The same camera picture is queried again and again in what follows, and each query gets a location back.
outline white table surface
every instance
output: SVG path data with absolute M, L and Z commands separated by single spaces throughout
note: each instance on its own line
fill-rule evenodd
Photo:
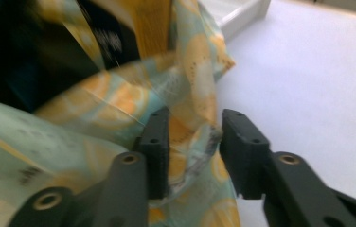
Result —
M 219 111 L 246 114 L 272 151 L 301 155 L 356 198 L 356 14 L 272 0 L 228 49 L 237 66 L 218 83 Z M 239 207 L 242 226 L 267 226 L 260 202 Z

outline patterned fabric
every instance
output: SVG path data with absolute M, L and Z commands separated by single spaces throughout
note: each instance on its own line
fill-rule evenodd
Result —
M 222 132 L 214 84 L 234 63 L 201 5 L 172 3 L 172 49 L 107 71 L 77 3 L 39 0 L 41 16 L 64 25 L 98 73 L 36 116 L 0 104 L 0 226 L 42 188 L 67 186 L 78 193 L 100 181 L 150 114 L 164 106 L 170 110 L 171 193 L 149 202 L 150 226 L 240 226 L 233 187 L 216 152 Z

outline crumpled cloth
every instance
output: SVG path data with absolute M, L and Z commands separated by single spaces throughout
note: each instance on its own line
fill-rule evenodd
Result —
M 98 73 L 35 115 L 0 104 L 0 226 L 35 192 L 79 193 L 104 179 L 154 111 L 170 110 L 170 194 L 149 201 L 156 226 L 240 226 L 235 193 L 218 151 L 215 82 L 234 63 L 218 26 L 193 0 L 172 1 L 173 48 L 104 69 L 90 27 L 73 0 L 39 0 L 40 15 L 64 25 Z

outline white surface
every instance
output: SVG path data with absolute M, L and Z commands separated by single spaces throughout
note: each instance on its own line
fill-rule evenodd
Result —
M 266 15 L 270 0 L 200 0 L 213 15 L 226 40 Z
M 301 155 L 356 198 L 356 16 L 272 0 L 228 49 L 237 66 L 218 83 L 220 112 L 248 115 L 272 151 Z M 260 203 L 239 206 L 243 226 L 266 226 Z

